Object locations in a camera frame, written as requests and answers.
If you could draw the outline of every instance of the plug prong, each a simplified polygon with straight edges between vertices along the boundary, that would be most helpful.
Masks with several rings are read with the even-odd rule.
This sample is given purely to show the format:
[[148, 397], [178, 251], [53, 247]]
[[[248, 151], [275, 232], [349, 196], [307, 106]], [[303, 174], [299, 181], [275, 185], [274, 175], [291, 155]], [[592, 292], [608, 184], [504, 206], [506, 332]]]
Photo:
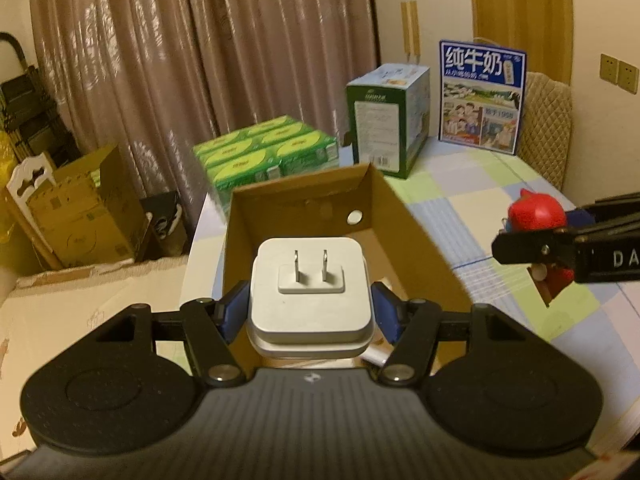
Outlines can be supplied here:
[[322, 256], [322, 281], [325, 282], [326, 281], [326, 264], [327, 264], [327, 255], [326, 255], [326, 249], [324, 250], [324, 256]]
[[298, 251], [294, 252], [293, 267], [296, 274], [296, 283], [300, 283], [300, 268], [298, 267]]

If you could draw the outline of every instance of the white logo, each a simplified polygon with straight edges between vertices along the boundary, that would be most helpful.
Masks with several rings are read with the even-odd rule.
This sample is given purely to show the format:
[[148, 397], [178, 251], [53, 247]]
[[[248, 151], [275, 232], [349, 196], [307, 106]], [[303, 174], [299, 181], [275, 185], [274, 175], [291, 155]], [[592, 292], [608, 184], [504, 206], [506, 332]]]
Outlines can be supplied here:
[[307, 374], [303, 377], [303, 379], [307, 382], [307, 383], [315, 383], [318, 382], [320, 379], [322, 379], [322, 375], [320, 374], [316, 374], [315, 372], [311, 372], [310, 374]]

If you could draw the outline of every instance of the charger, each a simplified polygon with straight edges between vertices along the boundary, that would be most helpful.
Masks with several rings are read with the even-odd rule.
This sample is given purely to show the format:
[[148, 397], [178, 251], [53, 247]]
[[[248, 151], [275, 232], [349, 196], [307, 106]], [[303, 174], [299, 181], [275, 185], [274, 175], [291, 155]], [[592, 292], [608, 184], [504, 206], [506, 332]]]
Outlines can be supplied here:
[[248, 334], [264, 356], [345, 358], [371, 342], [367, 264], [351, 238], [270, 238], [251, 278]]

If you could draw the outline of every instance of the beige quilted chair cover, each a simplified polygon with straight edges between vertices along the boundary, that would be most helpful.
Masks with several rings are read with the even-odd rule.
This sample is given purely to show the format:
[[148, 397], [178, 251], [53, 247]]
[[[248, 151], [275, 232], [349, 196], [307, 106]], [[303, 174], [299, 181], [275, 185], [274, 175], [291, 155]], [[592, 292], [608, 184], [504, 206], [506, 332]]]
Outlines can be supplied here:
[[517, 155], [561, 189], [571, 139], [571, 89], [538, 72], [527, 72], [524, 116]]

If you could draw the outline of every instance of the checkered tablecloth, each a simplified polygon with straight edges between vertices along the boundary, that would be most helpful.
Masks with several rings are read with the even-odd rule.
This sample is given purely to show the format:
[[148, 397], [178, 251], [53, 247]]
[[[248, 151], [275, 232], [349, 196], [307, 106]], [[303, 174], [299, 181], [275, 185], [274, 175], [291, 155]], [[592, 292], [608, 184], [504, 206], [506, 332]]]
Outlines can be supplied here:
[[[348, 149], [340, 154], [349, 164]], [[476, 303], [491, 303], [589, 370], [604, 393], [590, 441], [618, 450], [640, 428], [640, 282], [571, 284], [547, 307], [527, 266], [501, 266], [491, 243], [520, 189], [573, 204], [515, 156], [430, 139], [407, 180], [387, 177]], [[218, 298], [225, 227], [210, 200], [198, 223], [182, 299]]]

